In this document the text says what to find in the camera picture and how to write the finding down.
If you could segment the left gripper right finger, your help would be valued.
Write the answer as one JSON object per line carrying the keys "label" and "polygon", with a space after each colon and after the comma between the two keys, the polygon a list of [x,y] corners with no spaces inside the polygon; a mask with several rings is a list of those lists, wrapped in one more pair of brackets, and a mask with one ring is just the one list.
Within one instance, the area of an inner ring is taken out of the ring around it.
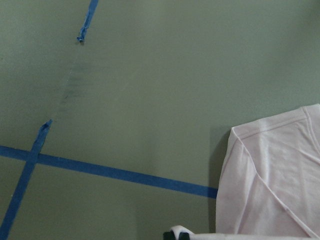
{"label": "left gripper right finger", "polygon": [[190,235],[187,232],[181,232],[179,234],[179,240],[190,240]]}

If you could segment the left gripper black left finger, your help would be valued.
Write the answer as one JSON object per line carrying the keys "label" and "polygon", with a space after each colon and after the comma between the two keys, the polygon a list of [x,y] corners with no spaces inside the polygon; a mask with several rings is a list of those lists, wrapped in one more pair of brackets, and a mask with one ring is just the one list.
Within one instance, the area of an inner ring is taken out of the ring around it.
{"label": "left gripper black left finger", "polygon": [[172,231],[167,231],[163,233],[163,240],[175,240],[175,234]]}

